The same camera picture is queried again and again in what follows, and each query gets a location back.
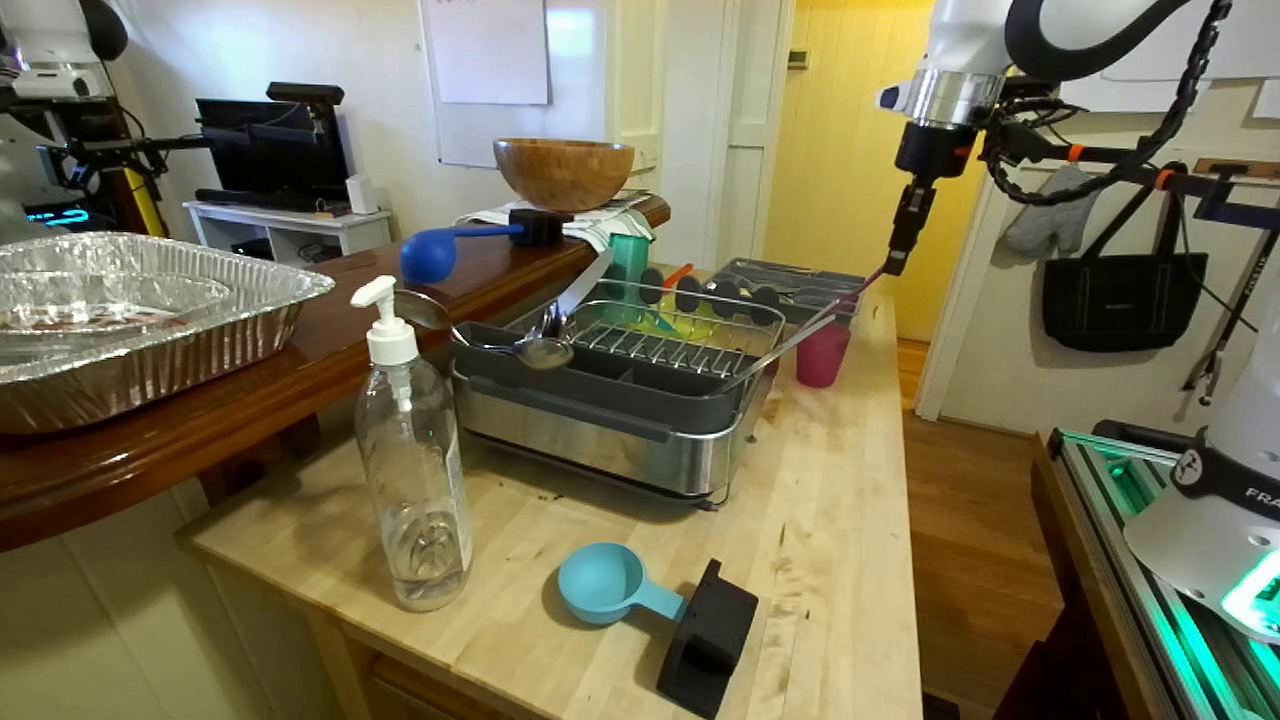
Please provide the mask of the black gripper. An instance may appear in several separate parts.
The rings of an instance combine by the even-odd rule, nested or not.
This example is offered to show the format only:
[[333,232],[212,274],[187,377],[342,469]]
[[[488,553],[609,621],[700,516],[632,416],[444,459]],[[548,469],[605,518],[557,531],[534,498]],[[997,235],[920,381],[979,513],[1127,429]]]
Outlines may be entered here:
[[900,274],[920,240],[920,229],[931,211],[931,179],[960,176],[975,149],[971,128],[922,128],[909,123],[895,149],[895,169],[913,176],[913,184],[895,199],[889,255],[879,265],[885,274]]

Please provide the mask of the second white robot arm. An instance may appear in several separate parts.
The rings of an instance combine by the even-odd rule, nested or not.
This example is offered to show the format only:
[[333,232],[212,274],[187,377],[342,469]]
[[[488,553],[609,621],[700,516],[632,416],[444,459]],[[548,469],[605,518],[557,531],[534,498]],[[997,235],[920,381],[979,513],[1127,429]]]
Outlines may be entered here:
[[1123,541],[1162,585],[1280,645],[1280,319]]

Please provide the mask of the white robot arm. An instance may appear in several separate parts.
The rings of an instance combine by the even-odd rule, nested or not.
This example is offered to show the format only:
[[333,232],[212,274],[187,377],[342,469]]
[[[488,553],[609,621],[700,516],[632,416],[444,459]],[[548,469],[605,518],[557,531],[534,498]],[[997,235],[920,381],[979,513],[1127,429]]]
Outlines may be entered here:
[[1160,123],[1131,149],[1054,142],[1036,123],[1061,106],[1065,79],[1131,54],[1189,0],[934,0],[927,46],[904,82],[879,91],[904,117],[895,169],[909,176],[879,274],[900,274],[927,223],[934,184],[971,149],[1014,202],[1066,202],[1116,179],[1172,188],[1152,154],[1185,128],[1237,0],[1209,0]]

